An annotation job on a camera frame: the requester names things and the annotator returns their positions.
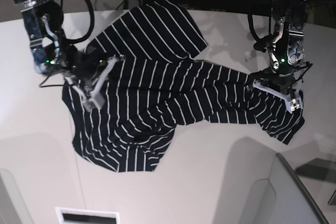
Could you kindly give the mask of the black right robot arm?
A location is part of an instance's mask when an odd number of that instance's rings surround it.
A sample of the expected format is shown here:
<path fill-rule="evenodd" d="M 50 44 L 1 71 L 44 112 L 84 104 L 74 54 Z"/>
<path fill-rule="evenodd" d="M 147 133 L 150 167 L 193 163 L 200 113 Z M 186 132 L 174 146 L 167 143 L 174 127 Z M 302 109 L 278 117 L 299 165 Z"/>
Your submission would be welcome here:
<path fill-rule="evenodd" d="M 124 55 L 108 56 L 96 48 L 80 51 L 76 44 L 87 40 L 93 32 L 95 18 L 90 0 L 87 4 L 90 22 L 87 33 L 81 38 L 69 39 L 62 27 L 64 13 L 54 0 L 13 0 L 22 5 L 21 14 L 29 37 L 29 46 L 38 74 L 49 79 L 61 74 L 68 86 L 81 97 L 87 111 L 102 109 L 105 99 L 101 89 L 114 65 Z"/>

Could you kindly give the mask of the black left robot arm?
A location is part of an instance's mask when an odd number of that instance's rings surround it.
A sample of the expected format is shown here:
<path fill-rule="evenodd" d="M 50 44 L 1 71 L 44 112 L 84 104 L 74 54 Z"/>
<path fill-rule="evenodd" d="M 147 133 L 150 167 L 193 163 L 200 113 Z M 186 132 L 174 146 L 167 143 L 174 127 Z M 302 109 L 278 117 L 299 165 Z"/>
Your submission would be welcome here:
<path fill-rule="evenodd" d="M 252 87 L 281 99 L 291 114 L 303 108 L 301 84 L 313 65 L 305 61 L 303 47 L 306 5 L 307 0 L 270 0 L 269 25 L 274 28 L 263 38 L 256 34 L 253 15 L 248 13 L 254 49 L 269 56 L 269 67 L 252 74 Z"/>

